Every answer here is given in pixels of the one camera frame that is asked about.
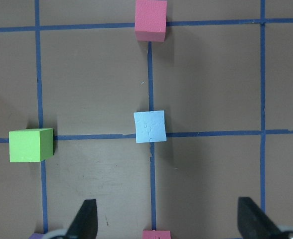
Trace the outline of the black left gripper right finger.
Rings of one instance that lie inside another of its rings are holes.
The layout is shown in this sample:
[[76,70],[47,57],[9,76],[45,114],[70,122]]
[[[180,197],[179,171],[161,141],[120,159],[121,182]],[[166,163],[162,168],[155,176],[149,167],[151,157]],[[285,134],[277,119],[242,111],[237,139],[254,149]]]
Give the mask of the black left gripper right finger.
[[250,197],[238,198],[237,227],[243,239],[271,239],[281,234]]

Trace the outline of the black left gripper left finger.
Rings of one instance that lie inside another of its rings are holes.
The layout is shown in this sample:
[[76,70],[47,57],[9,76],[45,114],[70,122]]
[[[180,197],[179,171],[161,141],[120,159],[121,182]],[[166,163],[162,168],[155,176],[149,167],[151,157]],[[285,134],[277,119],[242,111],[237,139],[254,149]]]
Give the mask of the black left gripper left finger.
[[68,239],[95,239],[98,233],[97,203],[85,200],[65,236]]

